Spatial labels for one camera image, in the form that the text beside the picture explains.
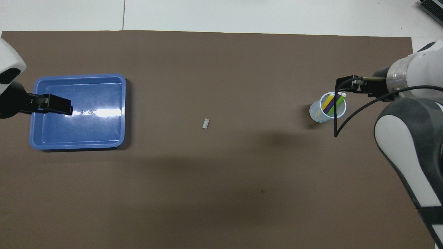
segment blue tray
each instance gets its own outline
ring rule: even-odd
[[[38,150],[114,148],[124,140],[126,81],[120,74],[50,76],[34,93],[71,100],[72,116],[33,113],[29,143]]]

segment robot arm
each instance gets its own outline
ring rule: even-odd
[[[443,248],[443,99],[400,98],[380,114],[377,145],[400,177],[432,238]]]
[[[26,69],[19,54],[0,38],[0,118],[17,113],[60,113],[72,115],[71,101],[52,94],[27,93],[13,80]]]
[[[2,38],[0,38],[0,94],[11,82],[26,69],[20,55]]]
[[[443,249],[443,93],[433,89],[398,92],[418,86],[443,87],[442,40],[378,70],[374,77],[353,75],[336,83],[336,88],[392,101],[376,121],[376,143],[400,177],[436,246]]]

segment clear plastic cup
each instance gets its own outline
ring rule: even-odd
[[[324,123],[334,118],[334,113],[332,113],[332,116],[329,116],[322,111],[322,104],[331,93],[334,92],[323,94],[323,96],[316,102],[312,103],[311,107],[309,108],[309,114],[311,115],[311,118],[315,122]],[[346,112],[346,100],[343,100],[343,103],[337,108],[337,118],[343,116],[345,112]]]

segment table surface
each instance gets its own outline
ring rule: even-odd
[[[41,76],[124,75],[127,130],[118,150],[41,152],[29,116],[2,120],[1,248],[433,247],[373,138],[386,103],[338,138],[308,114],[336,78],[408,55],[409,38],[2,36],[29,65],[18,78],[27,90]],[[345,116],[369,99],[347,101]]]

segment black cable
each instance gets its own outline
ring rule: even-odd
[[[350,78],[347,79],[345,81],[343,81],[340,85],[338,85],[335,88],[335,95],[334,95],[334,137],[338,136],[337,133],[337,101],[335,100],[336,96],[338,96],[338,92],[342,89],[343,86],[349,84],[350,82],[353,82],[354,80],[362,80],[363,77],[354,77],[354,78]]]
[[[346,118],[346,120],[342,123],[342,125],[340,125],[338,130],[337,130],[337,108],[334,107],[334,115],[335,115],[334,116],[334,137],[338,136],[340,131],[343,129],[343,127],[346,125],[346,123],[349,122],[349,120],[351,118],[353,118],[355,115],[357,115],[357,113],[361,112],[366,107],[368,107],[368,106],[370,106],[370,105],[372,105],[372,104],[374,104],[374,103],[376,103],[376,102],[378,102],[378,101],[380,101],[382,99],[390,97],[390,96],[392,96],[394,94],[405,92],[405,91],[410,91],[410,90],[415,90],[415,89],[433,89],[433,90],[437,90],[437,91],[443,92],[443,87],[438,87],[438,86],[410,86],[410,87],[402,88],[400,90],[395,90],[395,91],[393,91],[391,93],[384,94],[384,95],[382,95],[382,96],[372,100],[371,102],[368,102],[367,104],[365,104],[364,106],[360,107],[359,109],[357,109],[348,118]]]

